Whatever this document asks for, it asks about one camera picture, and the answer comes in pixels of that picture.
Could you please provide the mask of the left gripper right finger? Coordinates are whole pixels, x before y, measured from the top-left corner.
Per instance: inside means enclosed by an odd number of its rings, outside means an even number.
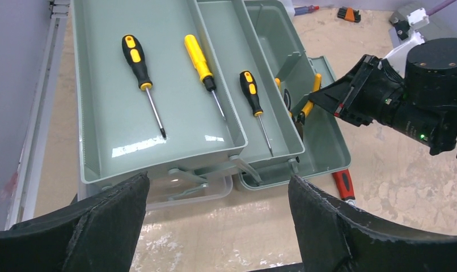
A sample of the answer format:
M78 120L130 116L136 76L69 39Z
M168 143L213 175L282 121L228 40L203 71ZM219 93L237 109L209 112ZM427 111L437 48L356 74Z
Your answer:
M457 236L380 218L299 176L288 198L305 271L457 271Z

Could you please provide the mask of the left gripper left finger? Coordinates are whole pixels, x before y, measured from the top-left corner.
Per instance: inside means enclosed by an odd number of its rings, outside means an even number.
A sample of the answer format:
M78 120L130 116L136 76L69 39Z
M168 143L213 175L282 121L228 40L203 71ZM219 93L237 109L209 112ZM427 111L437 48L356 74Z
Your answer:
M0 231L0 271L129 271L149 189L140 173Z

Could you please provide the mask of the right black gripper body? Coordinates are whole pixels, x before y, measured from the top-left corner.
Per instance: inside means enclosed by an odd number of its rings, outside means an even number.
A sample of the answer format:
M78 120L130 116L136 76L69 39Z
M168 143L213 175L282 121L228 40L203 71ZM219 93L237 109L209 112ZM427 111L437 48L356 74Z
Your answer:
M425 42L419 29L429 24L424 8L407 15L395 26L397 38L401 41L385 57L378 61L361 89L358 106L368 117L361 123L370 125L374 120L391 128L402 128L410 121L415 109L404 99L404 73L408 52Z

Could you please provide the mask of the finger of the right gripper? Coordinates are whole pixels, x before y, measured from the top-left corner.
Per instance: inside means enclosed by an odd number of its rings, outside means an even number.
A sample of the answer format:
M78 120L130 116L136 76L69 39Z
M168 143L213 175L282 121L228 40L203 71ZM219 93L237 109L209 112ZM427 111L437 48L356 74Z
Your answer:
M354 126L370 125L373 118L363 113L363 106L359 104L359 99L362 97L362 89L374 70L374 64L374 56L363 56L342 78L310 93L309 101Z

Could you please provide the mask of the small black yellow screwdriver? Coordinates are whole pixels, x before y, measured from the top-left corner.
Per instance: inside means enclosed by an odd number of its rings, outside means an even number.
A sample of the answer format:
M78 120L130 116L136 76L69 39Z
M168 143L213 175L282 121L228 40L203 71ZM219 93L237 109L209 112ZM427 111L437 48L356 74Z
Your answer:
M265 142L268 146L270 154L273 156L273 149L272 145L270 144L268 135L265 130L265 126L262 120L262 114L264 113L261 104L260 104L260 99L259 99L259 92L258 92L258 87L257 83L255 81L255 77L252 75L252 73L248 70L244 70L239 74L239 82L240 82L240 87L242 89L242 92L247 99L251 109L252 109L252 114L254 117L256 117L260 123Z

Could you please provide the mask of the green plastic tool box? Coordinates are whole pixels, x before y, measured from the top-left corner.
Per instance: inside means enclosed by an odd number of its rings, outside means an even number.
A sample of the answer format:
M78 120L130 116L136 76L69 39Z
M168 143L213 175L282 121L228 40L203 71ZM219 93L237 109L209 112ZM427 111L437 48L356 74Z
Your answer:
M85 199L138 174L151 181L147 208L207 201L232 188L257 191L347 168L351 158L336 120L315 108L304 140L274 81L291 96L296 116L316 74L335 75L310 58L279 1L73 1L81 177ZM143 47L147 94L122 52L123 36ZM217 86L226 121L200 82L184 45L194 35ZM245 98L239 74L255 77L273 156Z

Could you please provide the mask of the yellow handle screwdriver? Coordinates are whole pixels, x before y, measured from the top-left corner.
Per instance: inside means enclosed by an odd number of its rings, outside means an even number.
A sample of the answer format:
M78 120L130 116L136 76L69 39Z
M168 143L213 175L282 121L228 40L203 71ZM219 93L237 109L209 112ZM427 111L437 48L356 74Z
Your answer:
M226 121L226 116L218 100L217 94L215 93L217 86L215 84L213 73L209 69L208 62L197 38L191 34L186 35L184 38L184 45L192 64L200 77L200 82L204 85L205 89L212 94L223 120Z

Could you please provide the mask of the black yellow phillips screwdriver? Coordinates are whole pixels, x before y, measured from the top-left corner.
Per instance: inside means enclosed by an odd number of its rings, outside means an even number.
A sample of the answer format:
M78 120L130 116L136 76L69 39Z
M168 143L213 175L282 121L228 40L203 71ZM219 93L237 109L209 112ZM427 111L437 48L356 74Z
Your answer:
M130 66L133 74L135 75L135 77L137 79L138 88L147 94L149 103L151 105L156 122L157 122L159 130L160 130L160 133L161 133L163 139L166 139L167 134L166 134L165 128L161 122L161 119L160 119L158 111L156 109L154 100L150 93L150 89L152 88L153 83L148 74L146 57L145 57L145 53L143 51L143 47L142 47L141 43L139 42L139 40L131 34L127 34L127 35L123 36L121 46L122 46L122 52L124 54L124 57L125 57L128 65Z

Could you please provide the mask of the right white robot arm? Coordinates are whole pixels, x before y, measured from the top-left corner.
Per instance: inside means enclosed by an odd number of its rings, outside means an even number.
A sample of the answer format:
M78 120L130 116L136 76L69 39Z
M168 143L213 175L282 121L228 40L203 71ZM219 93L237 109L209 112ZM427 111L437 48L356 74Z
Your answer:
M425 40L420 8L404 20L408 38L385 57L364 55L342 78L309 100L354 126L376 121L428 146L430 155L456 149L457 37Z

